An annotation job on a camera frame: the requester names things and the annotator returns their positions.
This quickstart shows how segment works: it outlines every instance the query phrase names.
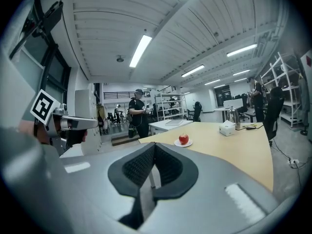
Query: laptop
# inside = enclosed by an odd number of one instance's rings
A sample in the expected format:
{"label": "laptop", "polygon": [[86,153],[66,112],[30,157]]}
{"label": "laptop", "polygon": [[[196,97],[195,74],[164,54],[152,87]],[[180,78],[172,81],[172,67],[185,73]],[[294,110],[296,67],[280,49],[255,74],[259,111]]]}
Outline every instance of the laptop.
{"label": "laptop", "polygon": [[182,119],[172,119],[169,122],[167,122],[165,124],[165,126],[167,126],[167,127],[179,126],[179,125],[181,125],[182,121],[183,121]]}

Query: railing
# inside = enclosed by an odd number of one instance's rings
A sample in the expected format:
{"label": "railing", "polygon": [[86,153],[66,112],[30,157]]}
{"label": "railing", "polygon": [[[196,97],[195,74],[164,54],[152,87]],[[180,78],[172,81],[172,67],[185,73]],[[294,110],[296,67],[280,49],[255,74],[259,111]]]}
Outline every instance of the railing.
{"label": "railing", "polygon": [[173,91],[176,91],[176,87],[173,87],[173,86],[168,86],[162,90],[159,90],[159,92],[161,93],[165,93],[165,94],[168,94],[168,93],[171,93]]}
{"label": "railing", "polygon": [[[104,99],[132,98],[135,92],[104,92]],[[143,97],[151,97],[150,92],[144,92]]]}

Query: kettle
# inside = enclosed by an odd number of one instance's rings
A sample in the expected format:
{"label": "kettle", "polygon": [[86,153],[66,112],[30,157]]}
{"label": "kettle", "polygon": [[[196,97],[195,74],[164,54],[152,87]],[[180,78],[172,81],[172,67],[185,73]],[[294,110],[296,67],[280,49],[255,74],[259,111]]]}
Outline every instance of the kettle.
{"label": "kettle", "polygon": [[233,106],[228,110],[226,119],[232,123],[235,123],[235,129],[240,129],[240,118],[238,111]]}

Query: power outlet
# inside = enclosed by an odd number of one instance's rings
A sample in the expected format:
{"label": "power outlet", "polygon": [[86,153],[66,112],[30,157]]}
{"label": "power outlet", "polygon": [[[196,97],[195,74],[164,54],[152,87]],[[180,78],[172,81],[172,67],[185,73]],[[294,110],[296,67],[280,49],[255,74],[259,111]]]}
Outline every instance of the power outlet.
{"label": "power outlet", "polygon": [[291,159],[290,161],[288,161],[288,163],[289,163],[290,165],[294,165],[294,166],[295,166],[295,163],[296,163],[297,165],[299,165],[299,160],[298,160],[298,159]]}

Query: wooden table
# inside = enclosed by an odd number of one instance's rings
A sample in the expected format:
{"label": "wooden table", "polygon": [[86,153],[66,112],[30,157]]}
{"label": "wooden table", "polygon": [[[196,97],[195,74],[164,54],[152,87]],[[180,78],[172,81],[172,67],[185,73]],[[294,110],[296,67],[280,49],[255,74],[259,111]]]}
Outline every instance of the wooden table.
{"label": "wooden table", "polygon": [[220,123],[193,122],[139,141],[173,145],[180,134],[185,133],[193,140],[188,149],[230,162],[272,192],[273,162],[264,127],[236,131],[234,135],[226,137],[219,133],[219,125]]}

